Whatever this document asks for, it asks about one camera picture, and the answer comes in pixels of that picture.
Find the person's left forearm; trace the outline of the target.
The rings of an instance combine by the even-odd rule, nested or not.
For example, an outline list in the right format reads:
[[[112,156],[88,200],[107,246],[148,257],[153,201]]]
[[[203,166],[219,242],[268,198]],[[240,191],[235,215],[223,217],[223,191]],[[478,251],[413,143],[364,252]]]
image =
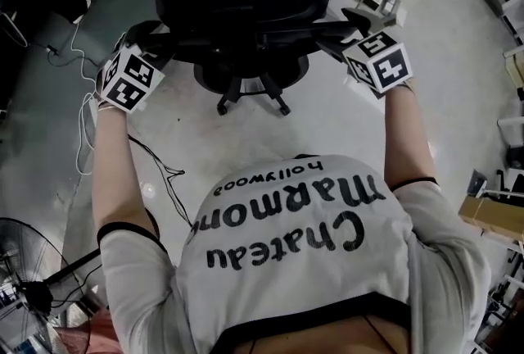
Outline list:
[[[97,113],[92,203],[98,228],[124,222],[155,231],[143,204],[125,112]]]

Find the black mesh office chair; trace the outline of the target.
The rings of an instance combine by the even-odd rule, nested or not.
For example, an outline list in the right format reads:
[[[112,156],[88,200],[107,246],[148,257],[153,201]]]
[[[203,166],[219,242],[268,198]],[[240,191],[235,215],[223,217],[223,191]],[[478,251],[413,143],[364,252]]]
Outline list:
[[[157,70],[168,62],[193,66],[197,83],[220,95],[217,112],[245,96],[245,80],[287,116],[282,92],[309,69],[308,56],[325,51],[337,61],[354,32],[366,35],[371,21],[349,8],[344,20],[325,22],[328,0],[155,0],[157,20],[146,20],[121,35],[115,50],[136,45]]]

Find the black pedestal fan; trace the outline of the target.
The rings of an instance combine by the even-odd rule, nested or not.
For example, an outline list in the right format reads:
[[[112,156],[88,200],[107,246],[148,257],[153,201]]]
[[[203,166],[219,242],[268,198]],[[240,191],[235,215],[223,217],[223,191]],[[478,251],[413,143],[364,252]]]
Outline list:
[[[88,354],[95,310],[80,271],[40,231],[0,217],[0,354]]]

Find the brown cardboard box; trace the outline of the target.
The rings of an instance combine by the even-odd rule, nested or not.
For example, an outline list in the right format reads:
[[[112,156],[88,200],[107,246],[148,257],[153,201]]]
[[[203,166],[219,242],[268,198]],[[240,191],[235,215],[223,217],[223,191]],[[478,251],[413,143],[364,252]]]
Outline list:
[[[524,243],[524,207],[467,196],[458,215],[470,225]]]

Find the pink cushion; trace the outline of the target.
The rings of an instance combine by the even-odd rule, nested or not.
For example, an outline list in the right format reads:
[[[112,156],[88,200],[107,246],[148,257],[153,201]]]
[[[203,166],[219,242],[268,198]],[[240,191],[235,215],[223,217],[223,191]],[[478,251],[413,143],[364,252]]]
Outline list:
[[[55,331],[68,354],[124,354],[107,308],[79,326]]]

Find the person's right forearm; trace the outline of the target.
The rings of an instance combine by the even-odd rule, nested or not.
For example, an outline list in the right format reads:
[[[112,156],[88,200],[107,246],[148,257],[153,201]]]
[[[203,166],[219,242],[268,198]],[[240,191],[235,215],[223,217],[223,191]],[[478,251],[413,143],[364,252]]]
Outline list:
[[[390,188],[436,176],[418,100],[411,84],[400,84],[386,92],[385,131],[384,179]]]

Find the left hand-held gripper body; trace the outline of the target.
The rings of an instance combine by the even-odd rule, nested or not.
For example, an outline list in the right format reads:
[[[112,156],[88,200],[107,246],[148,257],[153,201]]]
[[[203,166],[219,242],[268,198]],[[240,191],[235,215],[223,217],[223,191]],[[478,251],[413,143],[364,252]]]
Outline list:
[[[159,86],[165,75],[142,57],[138,45],[123,46],[111,61],[104,65],[101,98],[133,113]]]

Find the white printed t-shirt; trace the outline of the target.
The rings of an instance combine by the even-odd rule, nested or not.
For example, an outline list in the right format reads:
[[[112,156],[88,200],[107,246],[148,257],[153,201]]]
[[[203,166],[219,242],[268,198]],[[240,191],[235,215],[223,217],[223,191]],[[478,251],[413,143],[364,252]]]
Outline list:
[[[360,315],[410,331],[413,354],[461,354],[491,280],[477,236],[433,178],[389,187],[345,156],[224,178],[178,265],[136,225],[104,225],[97,240],[125,354],[230,354]]]

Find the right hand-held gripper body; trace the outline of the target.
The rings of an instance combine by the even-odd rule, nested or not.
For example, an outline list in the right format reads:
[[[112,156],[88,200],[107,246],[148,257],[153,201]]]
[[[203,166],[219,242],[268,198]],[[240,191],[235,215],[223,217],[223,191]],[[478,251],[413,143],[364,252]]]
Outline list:
[[[413,76],[404,45],[386,31],[362,39],[343,56],[356,79],[377,93],[385,93]]]

